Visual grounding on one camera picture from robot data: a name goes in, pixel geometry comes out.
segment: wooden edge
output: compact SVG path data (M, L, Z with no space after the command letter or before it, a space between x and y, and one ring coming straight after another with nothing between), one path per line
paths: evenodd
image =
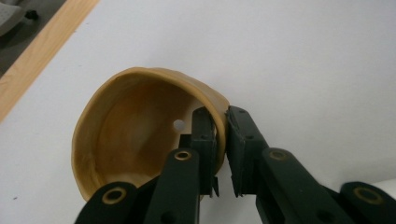
M99 0L66 0L0 78L0 121L6 117L98 2Z

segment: tan bowl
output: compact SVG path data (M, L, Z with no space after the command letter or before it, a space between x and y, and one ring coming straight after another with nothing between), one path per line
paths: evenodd
M177 148L179 135L191 133L192 111L201 106L216 124L218 171L229 106L221 94L161 68L131 68L108 80L88 102L73 136L73 173L82 197L88 201L114 181L140 187L157 176L168 152Z

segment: white table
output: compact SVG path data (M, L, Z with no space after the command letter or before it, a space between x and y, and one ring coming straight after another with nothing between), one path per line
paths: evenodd
M96 89L133 66L195 77L245 108L323 185L396 197L394 1L102 0L0 123L0 223L73 223L71 138ZM228 164L201 223L259 223Z

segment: small hole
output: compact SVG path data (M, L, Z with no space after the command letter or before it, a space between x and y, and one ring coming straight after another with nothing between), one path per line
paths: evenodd
M366 198L368 200L372 200L372 201L379 198L377 195L373 194L369 190L361 190L360 194L361 194L362 197L364 197L364 198Z
M177 222L177 214L175 212L169 211L163 213L161 216L161 223L172 224Z
M177 119L174 121L174 128L177 132L181 132L186 128L186 123L181 119Z
M191 154L188 151L180 151L177 154L175 154L175 158L178 161L187 161L191 158Z
M320 221L324 223L334 223L335 222L335 216L327 211L319 210L317 212L317 217Z
M107 198L109 200L117 200L122 195L122 192L119 190L111 191L107 194Z

